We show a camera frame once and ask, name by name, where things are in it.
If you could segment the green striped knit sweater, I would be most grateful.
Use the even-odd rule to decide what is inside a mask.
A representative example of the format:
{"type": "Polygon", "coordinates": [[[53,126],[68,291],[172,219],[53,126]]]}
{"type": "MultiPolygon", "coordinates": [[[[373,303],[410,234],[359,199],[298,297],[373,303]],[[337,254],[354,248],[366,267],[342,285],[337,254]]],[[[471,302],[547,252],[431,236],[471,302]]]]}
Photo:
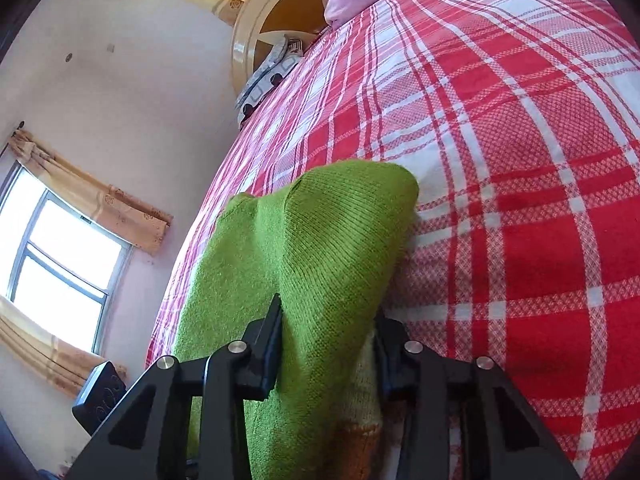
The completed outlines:
{"type": "Polygon", "coordinates": [[[374,319],[418,194],[401,166],[344,160],[269,195],[234,196],[219,215],[172,352],[209,356],[281,300],[276,388],[245,405],[255,478],[370,476],[382,436],[374,319]]]}

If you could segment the yellow curtain side window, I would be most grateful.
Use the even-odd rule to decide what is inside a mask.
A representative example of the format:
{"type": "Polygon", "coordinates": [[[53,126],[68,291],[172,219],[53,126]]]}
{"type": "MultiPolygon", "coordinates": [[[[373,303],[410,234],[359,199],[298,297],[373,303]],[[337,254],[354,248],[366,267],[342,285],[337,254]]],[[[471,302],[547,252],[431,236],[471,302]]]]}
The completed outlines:
{"type": "Polygon", "coordinates": [[[24,129],[15,130],[8,144],[30,174],[83,216],[150,256],[158,253],[170,214],[87,174],[24,129]]]}

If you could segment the red white plaid bedsheet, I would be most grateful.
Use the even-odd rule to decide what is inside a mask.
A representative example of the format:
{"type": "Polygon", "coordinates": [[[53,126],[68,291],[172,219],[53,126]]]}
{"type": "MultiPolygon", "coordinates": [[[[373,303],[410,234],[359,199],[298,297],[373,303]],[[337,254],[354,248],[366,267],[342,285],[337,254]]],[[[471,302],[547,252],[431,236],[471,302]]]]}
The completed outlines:
{"type": "Polygon", "coordinates": [[[578,474],[607,477],[639,431],[639,50],[608,0],[378,0],[322,36],[221,163],[149,360],[227,200],[346,158],[420,185],[390,313],[493,358],[578,474]]]}

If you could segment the grey patterned pillow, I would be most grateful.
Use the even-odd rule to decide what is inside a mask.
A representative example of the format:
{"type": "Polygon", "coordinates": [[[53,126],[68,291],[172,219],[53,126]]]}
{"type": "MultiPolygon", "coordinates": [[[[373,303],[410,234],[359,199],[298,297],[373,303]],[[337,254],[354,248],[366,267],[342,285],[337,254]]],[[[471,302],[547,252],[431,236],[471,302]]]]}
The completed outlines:
{"type": "Polygon", "coordinates": [[[272,47],[267,57],[254,71],[235,101],[238,112],[238,126],[252,116],[262,101],[273,92],[304,57],[302,40],[290,36],[282,36],[272,47]]]}

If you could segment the cream wooden arched headboard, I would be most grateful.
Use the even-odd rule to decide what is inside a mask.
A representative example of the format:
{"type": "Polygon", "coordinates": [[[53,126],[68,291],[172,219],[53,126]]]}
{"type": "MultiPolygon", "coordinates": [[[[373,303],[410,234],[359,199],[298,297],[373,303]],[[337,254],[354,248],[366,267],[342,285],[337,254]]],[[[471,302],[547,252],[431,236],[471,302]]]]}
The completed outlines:
{"type": "Polygon", "coordinates": [[[308,47],[325,28],[323,0],[246,0],[231,39],[234,91],[243,89],[281,37],[298,38],[308,47]]]}

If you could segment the side window aluminium frame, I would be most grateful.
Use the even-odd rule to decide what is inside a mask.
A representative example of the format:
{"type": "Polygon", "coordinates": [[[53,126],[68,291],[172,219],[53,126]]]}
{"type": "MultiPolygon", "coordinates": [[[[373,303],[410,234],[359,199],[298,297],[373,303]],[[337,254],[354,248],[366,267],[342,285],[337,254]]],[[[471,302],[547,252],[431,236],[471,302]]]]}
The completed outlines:
{"type": "Polygon", "coordinates": [[[131,245],[17,162],[1,185],[1,295],[51,335],[99,353],[131,245]]]}

